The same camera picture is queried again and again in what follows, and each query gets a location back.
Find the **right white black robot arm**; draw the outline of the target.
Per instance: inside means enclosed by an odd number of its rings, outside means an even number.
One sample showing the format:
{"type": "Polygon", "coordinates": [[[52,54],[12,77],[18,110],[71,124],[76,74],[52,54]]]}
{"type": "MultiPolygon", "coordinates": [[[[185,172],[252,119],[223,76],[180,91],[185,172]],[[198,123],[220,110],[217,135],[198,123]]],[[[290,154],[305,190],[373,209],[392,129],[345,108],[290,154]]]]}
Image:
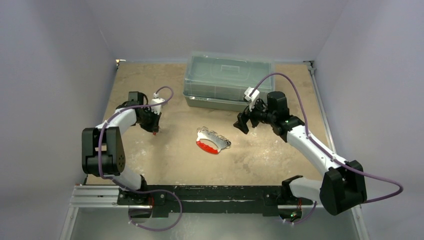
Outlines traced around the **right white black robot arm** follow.
{"type": "Polygon", "coordinates": [[[287,98],[283,92],[272,91],[267,101],[259,97],[258,90],[249,87],[244,92],[248,103],[238,114],[234,127],[244,134],[252,127],[268,124],[284,142],[297,149],[322,174],[321,181],[307,179],[301,175],[286,179],[281,183],[280,197],[288,204],[304,198],[323,205],[331,215],[336,216],[367,200],[367,190],[362,165],[348,161],[330,151],[322,142],[313,140],[313,134],[297,116],[290,114],[287,98]]]}

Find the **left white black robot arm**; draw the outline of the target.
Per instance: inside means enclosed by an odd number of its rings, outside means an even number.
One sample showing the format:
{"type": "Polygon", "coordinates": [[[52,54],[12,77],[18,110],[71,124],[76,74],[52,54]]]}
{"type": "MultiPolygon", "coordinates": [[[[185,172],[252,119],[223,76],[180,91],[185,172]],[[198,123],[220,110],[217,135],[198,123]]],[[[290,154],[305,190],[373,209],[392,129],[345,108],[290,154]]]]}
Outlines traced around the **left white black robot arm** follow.
{"type": "Polygon", "coordinates": [[[113,181],[138,205],[146,203],[149,199],[147,182],[126,166],[122,135],[135,125],[156,134],[166,102],[158,93],[148,100],[144,93],[131,91],[127,101],[117,106],[110,118],[95,127],[85,128],[81,133],[83,172],[113,181]]]}

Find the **red handled metal key tool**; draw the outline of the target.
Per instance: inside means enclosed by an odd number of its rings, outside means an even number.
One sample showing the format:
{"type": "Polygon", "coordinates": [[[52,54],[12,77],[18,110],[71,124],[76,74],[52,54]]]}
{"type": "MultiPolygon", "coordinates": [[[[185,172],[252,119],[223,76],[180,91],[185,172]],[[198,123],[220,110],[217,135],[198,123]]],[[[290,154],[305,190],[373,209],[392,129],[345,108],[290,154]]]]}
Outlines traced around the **red handled metal key tool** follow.
{"type": "Polygon", "coordinates": [[[229,139],[205,126],[199,127],[196,133],[196,145],[209,154],[217,155],[222,150],[229,149],[232,145],[229,139]]]}

